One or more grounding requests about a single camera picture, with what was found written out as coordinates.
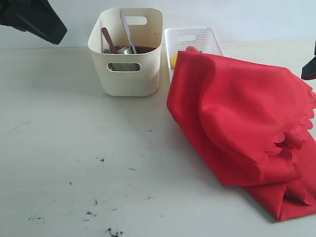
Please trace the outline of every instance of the white mesh basket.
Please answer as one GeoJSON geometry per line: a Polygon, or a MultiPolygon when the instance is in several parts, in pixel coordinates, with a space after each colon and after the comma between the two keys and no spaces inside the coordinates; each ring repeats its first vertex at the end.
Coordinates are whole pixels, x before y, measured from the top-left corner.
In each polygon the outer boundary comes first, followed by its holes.
{"type": "Polygon", "coordinates": [[[202,53],[224,56],[215,33],[211,27],[168,28],[164,30],[170,81],[173,70],[170,66],[170,57],[188,46],[194,46],[202,53]]]}

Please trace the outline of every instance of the bin handle hole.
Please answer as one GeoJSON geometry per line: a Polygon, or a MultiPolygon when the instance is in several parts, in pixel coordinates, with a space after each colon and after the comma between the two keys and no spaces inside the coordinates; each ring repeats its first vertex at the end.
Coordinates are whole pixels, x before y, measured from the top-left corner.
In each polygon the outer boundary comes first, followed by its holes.
{"type": "Polygon", "coordinates": [[[179,41],[194,41],[197,37],[195,35],[178,36],[179,41]]]}
{"type": "Polygon", "coordinates": [[[125,16],[127,24],[132,26],[144,26],[147,24],[147,18],[145,16],[125,16]]]}
{"type": "Polygon", "coordinates": [[[109,63],[108,69],[111,72],[138,72],[141,66],[138,63],[109,63]]]}

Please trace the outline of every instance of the black object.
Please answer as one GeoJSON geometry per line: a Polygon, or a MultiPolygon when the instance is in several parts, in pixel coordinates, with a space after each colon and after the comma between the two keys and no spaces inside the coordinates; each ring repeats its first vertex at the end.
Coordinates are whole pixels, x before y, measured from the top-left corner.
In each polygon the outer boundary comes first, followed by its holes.
{"type": "Polygon", "coordinates": [[[67,28],[47,0],[0,0],[0,25],[59,44],[67,28]]]}
{"type": "Polygon", "coordinates": [[[301,78],[303,80],[316,79],[316,57],[314,57],[308,64],[303,67],[301,78]]]}

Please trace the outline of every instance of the red fabric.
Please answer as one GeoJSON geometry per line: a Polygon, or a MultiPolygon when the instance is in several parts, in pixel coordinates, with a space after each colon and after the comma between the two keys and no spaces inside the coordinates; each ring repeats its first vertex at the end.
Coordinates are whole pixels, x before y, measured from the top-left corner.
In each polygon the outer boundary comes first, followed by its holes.
{"type": "Polygon", "coordinates": [[[167,107],[223,185],[284,221],[316,213],[315,98],[286,68],[180,51],[167,107]]]}

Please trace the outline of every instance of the knife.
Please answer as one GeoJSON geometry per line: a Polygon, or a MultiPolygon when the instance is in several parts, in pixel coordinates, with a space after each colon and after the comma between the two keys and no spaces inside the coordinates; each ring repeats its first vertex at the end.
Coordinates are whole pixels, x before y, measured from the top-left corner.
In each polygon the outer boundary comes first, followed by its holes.
{"type": "Polygon", "coordinates": [[[124,15],[122,10],[120,11],[120,18],[122,20],[122,23],[123,23],[123,26],[124,26],[124,30],[125,30],[125,32],[127,34],[128,41],[129,41],[130,45],[132,46],[133,54],[137,54],[136,48],[135,48],[135,45],[134,45],[134,42],[133,42],[133,39],[132,39],[132,35],[130,33],[130,30],[129,30],[129,27],[128,27],[125,15],[124,15]]]}

